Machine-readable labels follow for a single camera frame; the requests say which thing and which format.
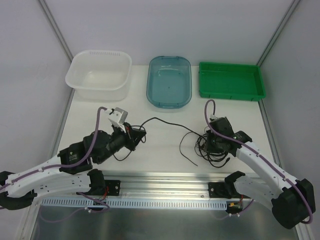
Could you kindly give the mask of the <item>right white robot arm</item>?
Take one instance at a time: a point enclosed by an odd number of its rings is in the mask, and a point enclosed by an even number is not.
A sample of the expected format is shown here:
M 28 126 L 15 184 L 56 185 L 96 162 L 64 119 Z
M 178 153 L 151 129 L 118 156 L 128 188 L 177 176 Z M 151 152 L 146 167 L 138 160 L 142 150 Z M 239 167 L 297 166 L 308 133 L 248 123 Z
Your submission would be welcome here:
M 311 224 L 316 211 L 314 187 L 298 179 L 276 163 L 263 156 L 252 139 L 243 131 L 234 132 L 226 117 L 206 117 L 211 141 L 215 149 L 227 152 L 248 165 L 263 181 L 258 183 L 242 172 L 230 175 L 224 185 L 229 197 L 239 194 L 250 197 L 269 209 L 274 218 L 286 229 L 298 224 Z

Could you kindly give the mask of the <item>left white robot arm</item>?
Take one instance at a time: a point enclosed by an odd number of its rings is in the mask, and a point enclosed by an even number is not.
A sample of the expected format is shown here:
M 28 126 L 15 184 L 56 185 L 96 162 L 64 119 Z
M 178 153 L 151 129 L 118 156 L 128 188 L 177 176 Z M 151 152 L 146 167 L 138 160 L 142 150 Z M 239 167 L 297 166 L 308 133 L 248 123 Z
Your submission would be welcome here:
M 113 127 L 113 133 L 92 132 L 82 141 L 61 150 L 46 162 L 21 173 L 0 173 L 0 207 L 20 210 L 37 198 L 56 194 L 84 193 L 102 195 L 106 182 L 101 170 L 94 169 L 122 148 L 135 151 L 146 136 L 144 127 L 124 124 Z

